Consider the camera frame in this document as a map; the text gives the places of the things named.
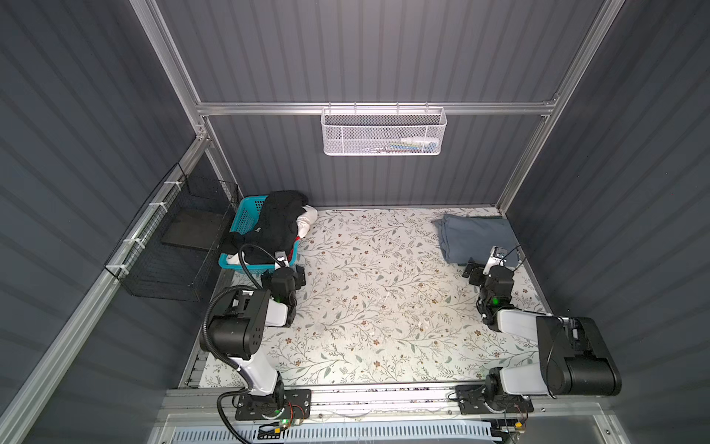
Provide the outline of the black t shirt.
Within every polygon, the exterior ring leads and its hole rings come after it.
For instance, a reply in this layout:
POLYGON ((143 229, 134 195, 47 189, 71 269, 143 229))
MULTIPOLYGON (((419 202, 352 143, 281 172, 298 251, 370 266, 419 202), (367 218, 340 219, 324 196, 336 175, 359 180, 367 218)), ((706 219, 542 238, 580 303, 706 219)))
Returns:
POLYGON ((268 256, 284 251, 292 252, 298 234, 296 219, 309 204, 309 198, 298 191, 277 191, 267 195, 261 214, 254 229, 240 234, 230 232, 220 243, 220 253, 238 255, 243 250, 243 262, 246 265, 271 265, 268 256))

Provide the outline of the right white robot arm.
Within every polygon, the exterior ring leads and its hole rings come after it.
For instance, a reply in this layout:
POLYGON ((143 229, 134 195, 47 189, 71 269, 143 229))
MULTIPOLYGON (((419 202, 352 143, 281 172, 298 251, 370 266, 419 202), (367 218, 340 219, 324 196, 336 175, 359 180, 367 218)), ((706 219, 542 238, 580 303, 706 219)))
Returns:
POLYGON ((487 264, 470 260, 462 277, 479 289, 476 309, 482 322, 536 346, 537 364, 495 367, 483 382, 459 386, 462 414, 482 405, 493 414, 531 412, 535 396, 612 397, 621 393, 622 378, 606 342, 589 317, 553 316, 519 309, 512 303, 514 270, 503 258, 487 264))

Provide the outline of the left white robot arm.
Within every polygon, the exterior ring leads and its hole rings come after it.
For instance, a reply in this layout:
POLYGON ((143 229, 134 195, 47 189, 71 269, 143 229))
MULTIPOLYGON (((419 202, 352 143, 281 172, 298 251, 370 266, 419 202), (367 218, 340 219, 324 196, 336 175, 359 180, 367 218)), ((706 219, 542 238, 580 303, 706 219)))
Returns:
POLYGON ((244 283, 223 288, 210 301, 199 333, 201 348, 243 381, 242 388, 220 396, 218 410, 231 401, 237 421, 266 420, 288 427, 310 417, 312 392, 286 389, 262 344, 268 329, 292 325, 305 271, 286 266, 242 272, 244 283))

